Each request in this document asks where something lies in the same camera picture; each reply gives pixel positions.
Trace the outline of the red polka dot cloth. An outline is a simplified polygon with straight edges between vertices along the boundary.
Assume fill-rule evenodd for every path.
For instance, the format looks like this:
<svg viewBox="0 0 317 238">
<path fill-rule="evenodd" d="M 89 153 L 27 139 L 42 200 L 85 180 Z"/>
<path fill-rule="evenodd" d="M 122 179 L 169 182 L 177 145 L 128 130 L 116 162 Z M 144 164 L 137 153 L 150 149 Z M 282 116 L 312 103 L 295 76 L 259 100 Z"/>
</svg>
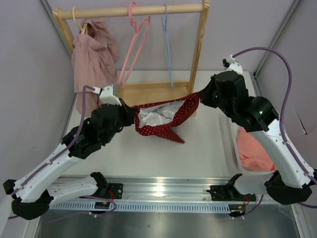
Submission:
<svg viewBox="0 0 317 238">
<path fill-rule="evenodd" d="M 135 130 L 142 136 L 157 136 L 184 144 L 172 129 L 185 122 L 198 108 L 200 97 L 192 93 L 185 97 L 134 106 Z"/>
</svg>

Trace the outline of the pink pleated skirt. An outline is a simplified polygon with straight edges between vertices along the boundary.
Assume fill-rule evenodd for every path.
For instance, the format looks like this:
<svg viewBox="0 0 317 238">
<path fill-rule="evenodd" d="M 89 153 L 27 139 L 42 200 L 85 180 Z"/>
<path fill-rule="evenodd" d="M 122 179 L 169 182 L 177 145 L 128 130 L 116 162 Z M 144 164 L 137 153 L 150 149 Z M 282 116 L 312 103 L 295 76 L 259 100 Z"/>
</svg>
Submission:
<svg viewBox="0 0 317 238">
<path fill-rule="evenodd" d="M 74 51 L 72 66 L 74 69 L 74 92 L 77 93 L 76 110 L 85 117 L 102 104 L 99 96 L 87 89 L 85 85 L 104 88 L 118 80 L 116 62 L 118 45 L 109 33 L 103 18 L 88 18 L 81 22 L 88 33 L 79 33 L 73 40 Z"/>
</svg>

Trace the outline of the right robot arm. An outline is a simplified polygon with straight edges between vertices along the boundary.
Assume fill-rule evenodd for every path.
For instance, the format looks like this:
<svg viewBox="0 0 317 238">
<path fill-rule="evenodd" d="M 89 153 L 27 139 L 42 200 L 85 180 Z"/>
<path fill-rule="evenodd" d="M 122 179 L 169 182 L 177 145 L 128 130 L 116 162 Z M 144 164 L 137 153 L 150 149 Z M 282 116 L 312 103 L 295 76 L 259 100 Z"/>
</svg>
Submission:
<svg viewBox="0 0 317 238">
<path fill-rule="evenodd" d="M 270 174 L 237 176 L 226 188 L 230 199 L 254 193 L 269 195 L 283 205 L 308 200 L 315 169 L 291 142 L 283 140 L 278 112 L 265 97 L 249 95 L 243 75 L 232 70 L 214 74 L 199 96 L 203 105 L 219 108 L 233 123 L 249 132 L 276 166 L 276 171 Z"/>
</svg>

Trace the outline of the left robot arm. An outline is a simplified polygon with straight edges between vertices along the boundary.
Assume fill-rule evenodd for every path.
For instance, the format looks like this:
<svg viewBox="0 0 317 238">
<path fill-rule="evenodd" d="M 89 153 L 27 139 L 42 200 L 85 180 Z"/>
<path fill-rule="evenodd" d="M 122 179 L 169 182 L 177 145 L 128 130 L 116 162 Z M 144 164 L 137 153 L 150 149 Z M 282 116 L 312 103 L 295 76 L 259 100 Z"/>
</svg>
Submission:
<svg viewBox="0 0 317 238">
<path fill-rule="evenodd" d="M 8 212 L 33 220 L 60 202 L 77 197 L 104 198 L 108 182 L 100 172 L 63 185 L 54 182 L 65 171 L 110 143 L 124 127 L 133 125 L 136 112 L 135 107 L 121 101 L 120 105 L 102 104 L 90 117 L 82 117 L 80 124 L 71 129 L 32 172 L 21 179 L 8 179 L 3 183 L 10 200 Z"/>
</svg>

